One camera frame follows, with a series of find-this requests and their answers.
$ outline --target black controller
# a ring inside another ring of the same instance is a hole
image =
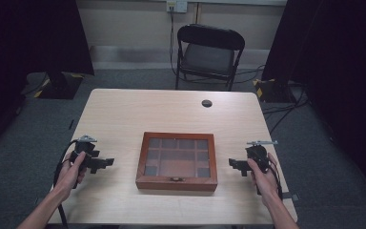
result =
[[[71,153],[70,162],[74,163],[79,154],[84,151],[86,153],[84,160],[79,166],[79,172],[85,168],[91,169],[91,174],[95,174],[98,169],[106,169],[107,166],[112,166],[114,163],[114,158],[97,158],[100,151],[94,150],[94,145],[91,142],[95,142],[96,139],[83,135],[75,140],[75,149]]]
[[[267,170],[270,167],[270,160],[267,157],[266,148],[261,145],[254,145],[249,148],[246,148],[246,153],[248,158],[253,159],[258,167],[260,168],[261,172],[267,173]],[[248,175],[248,171],[251,171],[252,168],[249,166],[248,161],[246,160],[236,160],[236,159],[229,159],[230,165],[241,172],[243,177]]]

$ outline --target black curtain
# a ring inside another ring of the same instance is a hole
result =
[[[333,140],[366,176],[366,0],[288,0],[263,74],[277,76],[308,85]]]
[[[29,73],[93,74],[74,0],[0,1],[0,120]]]

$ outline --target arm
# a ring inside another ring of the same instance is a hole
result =
[[[70,196],[71,189],[75,182],[82,182],[86,169],[79,173],[79,166],[85,158],[85,153],[82,152],[76,158],[73,165],[71,165],[69,158],[70,154],[67,154],[57,184],[31,214],[17,227],[18,229],[45,228],[57,207]]]
[[[277,164],[273,156],[269,153],[269,160]],[[276,229],[295,229],[299,228],[296,225],[294,219],[291,217],[284,203],[278,196],[277,184],[275,182],[275,177],[273,172],[269,170],[266,174],[263,174],[256,162],[252,159],[248,159],[248,164],[251,166],[252,179],[254,185],[257,187],[261,193],[263,204],[269,210],[270,216],[272,217],[274,226]]]

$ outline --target wooden table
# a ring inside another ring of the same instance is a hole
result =
[[[210,108],[202,106],[212,101]],[[214,134],[218,186],[213,193],[138,190],[135,176],[144,132]],[[228,158],[246,159],[247,141],[271,140],[254,94],[93,90],[72,139],[97,138],[113,166],[87,174],[63,203],[68,223],[209,225],[272,224],[250,177]],[[275,157],[275,148],[266,146]],[[283,192],[288,187],[278,165]],[[297,220],[293,202],[284,204]],[[50,223],[60,223],[56,212]]]

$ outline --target cable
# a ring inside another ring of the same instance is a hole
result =
[[[264,119],[267,120],[269,119],[273,114],[270,114],[269,116],[265,117]]]
[[[177,75],[177,73],[174,71],[174,68],[173,68],[173,45],[174,45],[173,11],[174,11],[174,8],[169,7],[169,10],[171,12],[171,44],[170,44],[170,47],[169,47],[169,55],[170,55],[170,58],[171,58],[172,71],[173,71],[174,75]]]
[[[272,164],[275,166],[275,170],[273,169],[272,165],[269,165],[269,169],[272,170],[275,182],[277,183],[278,196],[280,197],[281,200],[283,200],[283,189],[281,187],[280,173],[277,170],[277,166],[274,163]]]
[[[52,186],[54,187],[58,181],[58,178],[59,178],[59,174],[61,173],[61,169],[62,169],[62,164],[67,161],[67,160],[64,160],[63,161],[63,158],[65,156],[65,154],[67,153],[68,149],[70,148],[70,146],[75,143],[77,140],[73,140],[71,141],[70,143],[68,143],[67,147],[64,149],[64,152],[62,153],[62,156],[60,157],[59,159],[59,162],[57,164],[57,167],[55,169],[55,173],[54,173],[54,180],[53,180],[53,183],[52,183]],[[65,228],[68,228],[68,224],[67,224],[67,217],[65,216],[65,212],[64,212],[64,208],[62,207],[62,204],[60,204],[58,206],[58,212],[59,212],[59,215],[61,217],[61,221],[62,221],[62,225],[65,227]]]
[[[249,82],[249,81],[255,79],[258,76],[258,73],[260,71],[263,71],[263,69],[260,69],[262,67],[264,67],[264,65],[260,65],[255,70],[246,71],[246,72],[243,72],[243,73],[237,73],[236,75],[244,74],[244,73],[256,73],[256,74],[253,77],[249,78],[249,79],[246,79],[246,80],[243,80],[243,81],[236,81],[236,82],[234,82],[234,84],[246,83],[246,82]],[[226,84],[226,82],[217,82],[217,83],[216,82],[215,83],[200,82],[200,81],[204,81],[204,80],[209,80],[210,78],[185,79],[185,78],[179,77],[179,79],[182,80],[182,81],[188,82],[188,83],[198,83],[198,84],[208,84],[208,85]]]
[[[289,86],[291,86],[291,87],[303,87],[302,94],[301,94],[300,98],[297,100],[297,102],[294,105],[289,105],[289,106],[286,106],[286,107],[264,108],[263,109],[263,114],[264,115],[279,113],[279,112],[285,112],[285,111],[288,111],[288,110],[292,109],[293,107],[299,108],[299,107],[305,106],[308,103],[309,99],[307,98],[305,101],[303,101],[301,104],[298,105],[300,99],[302,98],[302,95],[304,94],[303,92],[305,91],[305,85],[302,85],[302,84],[289,84]]]
[[[302,92],[301,92],[301,95],[299,96],[299,99],[297,100],[297,102],[294,104],[294,106],[292,107],[292,108],[290,108],[289,110],[288,110],[288,112],[285,114],[285,115],[283,115],[278,121],[277,121],[277,123],[273,126],[273,128],[270,130],[270,135],[273,133],[273,131],[275,130],[275,128],[278,126],[278,124],[280,124],[280,122],[291,112],[291,111],[293,111],[295,108],[297,108],[298,106],[298,104],[299,104],[299,102],[301,101],[301,98],[302,98],[302,95],[304,95],[304,92],[305,92],[305,88],[302,88]],[[303,104],[302,104],[302,106],[304,106],[305,104],[307,104],[307,102],[308,102],[308,99],[307,99],[307,101],[305,101]]]
[[[195,8],[195,24],[198,23],[198,9],[200,8],[200,3],[197,2],[197,7]]]

